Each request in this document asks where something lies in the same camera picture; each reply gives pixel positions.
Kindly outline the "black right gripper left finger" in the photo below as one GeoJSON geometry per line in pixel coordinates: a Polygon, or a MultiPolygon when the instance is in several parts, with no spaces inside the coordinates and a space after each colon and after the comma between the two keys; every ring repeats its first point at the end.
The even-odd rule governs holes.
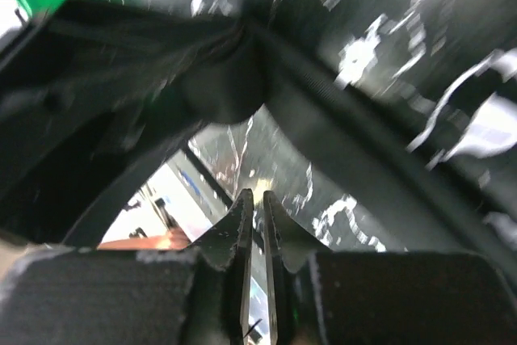
{"type": "Polygon", "coordinates": [[[243,344],[251,190],[183,250],[39,249],[1,282],[4,344],[243,344]]]}

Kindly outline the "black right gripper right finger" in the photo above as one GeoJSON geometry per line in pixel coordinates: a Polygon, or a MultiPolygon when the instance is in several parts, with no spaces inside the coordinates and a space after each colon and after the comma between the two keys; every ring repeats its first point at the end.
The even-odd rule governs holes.
{"type": "Polygon", "coordinates": [[[513,344],[516,300],[471,253],[333,251],[263,195],[274,344],[513,344]]]}

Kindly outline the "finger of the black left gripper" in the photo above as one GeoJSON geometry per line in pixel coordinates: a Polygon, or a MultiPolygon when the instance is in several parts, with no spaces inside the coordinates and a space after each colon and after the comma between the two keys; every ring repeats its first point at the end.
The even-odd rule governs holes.
{"type": "Polygon", "coordinates": [[[161,164],[264,95],[240,19],[66,0],[1,52],[2,237],[100,242],[161,164]]]}

